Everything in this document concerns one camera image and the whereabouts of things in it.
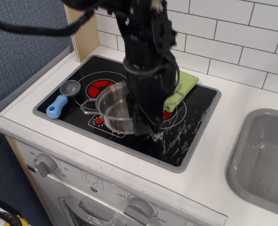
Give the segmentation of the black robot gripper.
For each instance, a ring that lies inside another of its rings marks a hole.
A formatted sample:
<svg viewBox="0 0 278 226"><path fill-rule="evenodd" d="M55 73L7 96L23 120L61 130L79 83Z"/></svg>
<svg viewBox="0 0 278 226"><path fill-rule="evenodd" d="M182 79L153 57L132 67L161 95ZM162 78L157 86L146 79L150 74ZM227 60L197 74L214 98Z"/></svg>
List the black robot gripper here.
<svg viewBox="0 0 278 226"><path fill-rule="evenodd" d="M176 64L160 63L151 69L123 64L130 94L126 101L132 118L133 134L150 135L153 141L162 140L161 124L164 120L164 102L177 87Z"/></svg>

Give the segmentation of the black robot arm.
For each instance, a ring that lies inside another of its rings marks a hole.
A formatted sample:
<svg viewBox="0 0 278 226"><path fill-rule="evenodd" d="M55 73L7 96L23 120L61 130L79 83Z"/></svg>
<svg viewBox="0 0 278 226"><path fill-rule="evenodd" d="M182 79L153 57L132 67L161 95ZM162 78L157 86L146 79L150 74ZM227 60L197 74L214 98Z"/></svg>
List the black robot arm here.
<svg viewBox="0 0 278 226"><path fill-rule="evenodd" d="M164 103L179 85L180 70L170 48L176 32L164 0L65 0L89 16L97 8L114 14L124 40L126 97L133 134L163 138Z"/></svg>

